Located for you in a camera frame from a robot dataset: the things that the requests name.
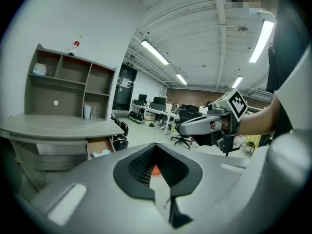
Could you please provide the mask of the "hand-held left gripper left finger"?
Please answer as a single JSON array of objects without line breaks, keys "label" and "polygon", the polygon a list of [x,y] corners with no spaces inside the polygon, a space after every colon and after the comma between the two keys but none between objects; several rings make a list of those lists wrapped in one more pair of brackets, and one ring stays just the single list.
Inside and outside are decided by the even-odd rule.
[{"label": "hand-held left gripper left finger", "polygon": [[171,234],[149,186],[156,145],[144,144],[85,161],[18,203],[49,234]]}]

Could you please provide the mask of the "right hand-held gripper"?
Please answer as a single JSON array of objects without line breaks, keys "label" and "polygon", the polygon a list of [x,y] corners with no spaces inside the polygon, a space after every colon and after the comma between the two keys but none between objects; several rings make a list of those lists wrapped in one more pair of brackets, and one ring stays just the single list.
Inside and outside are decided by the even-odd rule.
[{"label": "right hand-held gripper", "polygon": [[205,116],[190,119],[177,126],[182,135],[189,135],[199,146],[216,146],[226,156],[238,150],[234,147],[234,137],[238,134],[240,121],[248,105],[236,89],[232,89],[208,105]]}]

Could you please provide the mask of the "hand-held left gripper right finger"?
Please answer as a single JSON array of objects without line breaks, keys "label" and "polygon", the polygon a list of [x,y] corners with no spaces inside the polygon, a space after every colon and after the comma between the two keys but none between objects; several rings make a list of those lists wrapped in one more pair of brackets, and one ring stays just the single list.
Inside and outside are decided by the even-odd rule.
[{"label": "hand-held left gripper right finger", "polygon": [[249,161],[156,145],[157,234],[244,234],[234,194]]}]

